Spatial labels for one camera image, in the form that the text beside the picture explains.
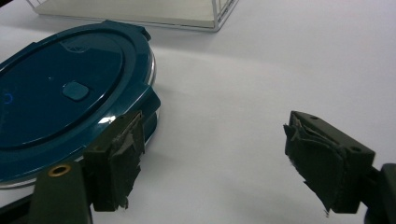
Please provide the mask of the teal oval container lid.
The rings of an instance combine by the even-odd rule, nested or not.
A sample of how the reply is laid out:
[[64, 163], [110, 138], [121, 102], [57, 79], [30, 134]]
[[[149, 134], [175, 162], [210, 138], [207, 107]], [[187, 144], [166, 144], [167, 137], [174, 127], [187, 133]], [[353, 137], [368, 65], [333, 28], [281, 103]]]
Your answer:
[[0, 63], [0, 189], [35, 183], [47, 167], [79, 161], [117, 117], [157, 126], [156, 61], [142, 26], [103, 21], [33, 42]]

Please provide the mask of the clear acrylic box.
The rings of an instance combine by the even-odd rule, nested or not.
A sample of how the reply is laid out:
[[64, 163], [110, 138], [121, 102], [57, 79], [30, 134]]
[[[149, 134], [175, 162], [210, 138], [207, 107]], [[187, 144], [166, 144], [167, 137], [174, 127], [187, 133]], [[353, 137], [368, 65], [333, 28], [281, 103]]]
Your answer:
[[239, 0], [26, 0], [39, 15], [217, 32]]

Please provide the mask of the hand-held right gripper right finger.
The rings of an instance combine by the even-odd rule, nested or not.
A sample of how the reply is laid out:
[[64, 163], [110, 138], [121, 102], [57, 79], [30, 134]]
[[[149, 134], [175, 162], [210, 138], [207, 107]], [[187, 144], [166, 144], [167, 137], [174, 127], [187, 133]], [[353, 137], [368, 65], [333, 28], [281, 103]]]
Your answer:
[[373, 166], [375, 152], [325, 120], [292, 111], [285, 154], [326, 211], [355, 214], [363, 224], [396, 224], [396, 163]]

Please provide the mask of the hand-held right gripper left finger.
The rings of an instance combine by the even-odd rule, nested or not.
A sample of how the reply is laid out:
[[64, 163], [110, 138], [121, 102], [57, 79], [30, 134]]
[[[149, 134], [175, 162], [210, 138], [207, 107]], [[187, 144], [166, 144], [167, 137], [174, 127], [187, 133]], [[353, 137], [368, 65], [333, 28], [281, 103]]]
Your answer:
[[37, 177], [28, 224], [92, 224], [91, 210], [127, 208], [144, 152], [142, 113], [116, 118], [81, 161], [56, 164]]

